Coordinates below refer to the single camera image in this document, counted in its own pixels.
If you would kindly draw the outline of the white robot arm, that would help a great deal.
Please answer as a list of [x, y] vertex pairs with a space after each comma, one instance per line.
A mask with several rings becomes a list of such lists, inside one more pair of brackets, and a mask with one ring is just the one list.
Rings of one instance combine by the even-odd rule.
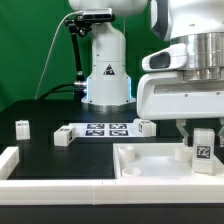
[[86, 15], [149, 8], [137, 114], [149, 120], [218, 118], [224, 144], [224, 0], [69, 0]]

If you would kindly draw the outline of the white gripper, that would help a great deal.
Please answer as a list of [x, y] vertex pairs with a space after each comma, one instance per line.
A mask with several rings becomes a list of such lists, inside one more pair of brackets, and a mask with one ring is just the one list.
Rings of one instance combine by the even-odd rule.
[[178, 119], [176, 127], [188, 145], [185, 119], [220, 118], [220, 147], [224, 147], [224, 80], [184, 80], [187, 63], [184, 43], [148, 55], [142, 60], [146, 72], [137, 88], [137, 114], [141, 119]]

